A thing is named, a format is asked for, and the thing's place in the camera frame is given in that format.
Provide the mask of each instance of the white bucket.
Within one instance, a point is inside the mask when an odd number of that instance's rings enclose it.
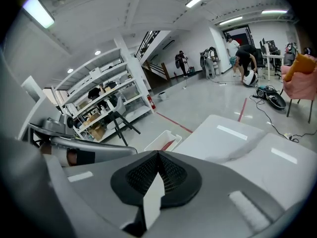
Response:
[[[167,95],[166,95],[165,92],[161,92],[161,93],[158,95],[158,97],[159,97],[162,101],[164,101],[164,100],[167,99]]]
[[[161,150],[168,142],[174,142],[165,150],[173,151],[174,148],[180,143],[182,137],[179,135],[173,135],[171,131],[166,130],[160,136],[158,136],[151,144],[149,144],[144,151]]]

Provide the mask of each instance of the wooden post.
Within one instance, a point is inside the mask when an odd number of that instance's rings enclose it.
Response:
[[[152,70],[151,70],[151,66],[150,66],[150,64],[149,64],[148,60],[145,60],[145,64],[146,64],[146,65],[147,65],[147,67],[149,68],[149,71],[152,71]]]
[[[168,75],[168,72],[167,72],[167,69],[166,69],[166,67],[165,67],[165,63],[161,63],[161,65],[162,65],[162,68],[163,68],[163,70],[164,70],[164,73],[165,73],[165,76],[166,76],[166,79],[168,80],[168,81],[170,81],[170,78],[169,78],[169,75]]]

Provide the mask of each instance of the white table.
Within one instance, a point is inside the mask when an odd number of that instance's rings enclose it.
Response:
[[[218,163],[268,192],[285,210],[305,199],[317,154],[273,133],[210,115],[173,152]]]
[[[267,59],[267,69],[268,69],[268,76],[267,79],[270,81],[270,72],[269,72],[269,59],[273,58],[274,59],[274,65],[275,65],[275,59],[282,59],[282,66],[284,65],[284,56],[279,56],[279,55],[262,55],[263,57],[266,57]]]

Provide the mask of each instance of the red line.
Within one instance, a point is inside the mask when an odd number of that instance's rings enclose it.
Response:
[[[243,114],[244,108],[246,107],[246,103],[247,103],[247,98],[244,100],[243,107],[242,107],[242,110],[240,112],[240,116],[239,116],[238,121],[240,121],[242,118],[242,114]]]
[[[168,118],[168,117],[166,117],[166,116],[163,116],[163,115],[162,115],[162,114],[160,114],[159,112],[157,112],[157,114],[158,114],[158,115],[160,115],[161,117],[164,117],[165,119],[167,119],[167,120],[171,121],[172,123],[174,123],[174,124],[176,124],[176,125],[180,126],[181,128],[183,128],[184,130],[188,131],[189,133],[193,133],[190,129],[188,129],[188,128],[186,128],[186,127],[182,126],[182,125],[180,125],[179,123],[177,123],[177,122],[173,121],[172,119],[170,119],[170,118]]]

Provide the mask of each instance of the orange pillow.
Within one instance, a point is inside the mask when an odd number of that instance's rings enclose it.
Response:
[[[294,63],[290,67],[289,71],[284,77],[284,81],[291,81],[293,74],[295,72],[301,72],[304,74],[310,74],[314,71],[316,67],[316,62],[314,62],[309,57],[306,57],[300,53],[297,54]]]

